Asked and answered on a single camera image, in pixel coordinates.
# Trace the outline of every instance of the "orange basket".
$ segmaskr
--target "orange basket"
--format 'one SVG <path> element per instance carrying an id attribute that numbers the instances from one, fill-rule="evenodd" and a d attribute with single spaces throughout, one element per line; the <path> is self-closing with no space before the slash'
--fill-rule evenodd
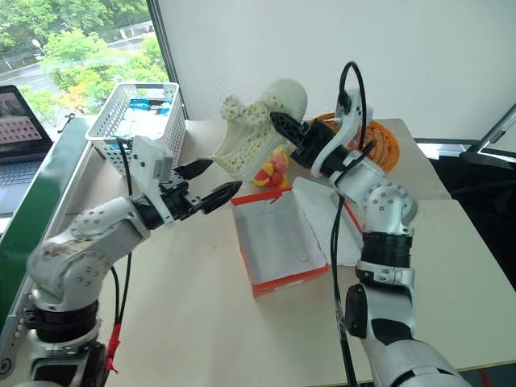
<path id="1" fill-rule="evenodd" d="M 316 119 L 328 126 L 335 133 L 339 131 L 334 123 L 335 113 L 328 113 L 318 116 Z M 371 121 L 365 131 L 364 144 L 374 139 L 377 144 L 368 154 L 368 158 L 375 164 L 379 165 L 384 171 L 390 172 L 397 164 L 400 157 L 400 147 L 397 144 L 396 137 L 387 130 L 386 127 L 380 125 L 377 121 Z M 360 131 L 358 131 L 346 147 L 350 150 L 358 149 L 360 141 Z"/>

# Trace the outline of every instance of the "white plastic basket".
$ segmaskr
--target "white plastic basket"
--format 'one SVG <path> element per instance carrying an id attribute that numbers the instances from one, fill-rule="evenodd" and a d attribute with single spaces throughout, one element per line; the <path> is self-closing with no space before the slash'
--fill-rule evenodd
<path id="1" fill-rule="evenodd" d="M 95 124 L 86 133 L 86 139 L 94 144 L 96 149 L 112 163 L 120 174 L 125 175 L 122 155 L 117 145 L 116 133 L 129 107 L 129 102 L 133 98 L 165 99 L 171 103 L 171 106 L 162 135 L 157 137 L 157 128 L 152 127 L 152 125 L 148 128 L 148 134 L 141 133 L 141 135 L 147 135 L 167 149 L 170 149 L 174 154 L 173 166 L 177 166 L 183 139 L 185 138 L 185 117 L 181 109 L 178 91 L 179 85 L 172 82 L 118 84 L 98 114 Z M 124 146 L 127 158 L 131 156 L 131 148 L 130 146 Z"/>

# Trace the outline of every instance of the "laptop screen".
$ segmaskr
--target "laptop screen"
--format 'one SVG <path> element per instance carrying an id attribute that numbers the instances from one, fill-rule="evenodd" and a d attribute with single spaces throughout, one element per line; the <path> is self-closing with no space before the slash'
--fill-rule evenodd
<path id="1" fill-rule="evenodd" d="M 44 153 L 52 146 L 15 86 L 0 86 L 0 157 Z"/>

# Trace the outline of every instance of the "tissue box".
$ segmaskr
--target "tissue box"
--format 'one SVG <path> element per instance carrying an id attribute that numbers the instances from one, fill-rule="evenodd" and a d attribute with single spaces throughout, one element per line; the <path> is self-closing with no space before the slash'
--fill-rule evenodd
<path id="1" fill-rule="evenodd" d="M 337 211 L 334 194 L 332 188 L 298 177 L 292 189 L 231 200 L 240 251 L 255 297 L 329 270 L 330 235 Z M 351 222 L 340 225 L 337 263 L 349 266 L 360 258 L 353 236 L 360 230 L 352 212 L 346 217 Z"/>

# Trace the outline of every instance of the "table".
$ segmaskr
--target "table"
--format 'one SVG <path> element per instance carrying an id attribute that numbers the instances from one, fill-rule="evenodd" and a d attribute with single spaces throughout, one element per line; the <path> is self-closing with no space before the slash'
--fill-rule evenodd
<path id="1" fill-rule="evenodd" d="M 396 136 L 396 130 L 406 129 L 400 120 L 382 123 Z M 218 123 L 188 122 L 182 160 L 212 152 L 214 138 L 221 136 L 217 128 Z M 416 338 L 431 343 L 459 369 L 514 361 L 516 337 L 510 333 L 516 326 L 516 295 L 459 203 L 446 199 L 433 170 L 416 160 L 424 156 L 414 148 L 405 151 L 409 142 L 408 137 L 400 139 L 404 156 L 393 175 L 420 199 L 412 249 Z M 411 165 L 421 170 L 413 171 Z M 69 213 L 101 204 L 124 189 L 123 179 L 107 163 L 92 174 L 97 176 L 90 191 L 80 191 L 84 200 L 70 205 Z M 418 188 L 414 178 L 422 176 L 429 179 L 425 189 L 412 191 Z M 227 180 L 213 165 L 191 187 L 203 194 Z M 243 193 L 255 189 L 245 186 Z M 343 382 L 331 276 L 254 299 L 229 206 L 210 216 L 196 214 L 172 230 L 154 231 L 134 256 L 122 344 L 115 359 L 120 374 L 110 376 L 108 385 Z M 123 274 L 123 262 L 116 266 Z M 356 283 L 353 269 L 339 268 L 339 281 L 345 294 Z M 109 336 L 113 291 L 108 277 L 100 300 L 101 340 Z M 358 379 L 370 380 L 360 342 L 353 338 L 351 348 Z M 15 379 L 22 371 L 19 366 L 9 385 L 22 380 Z"/>

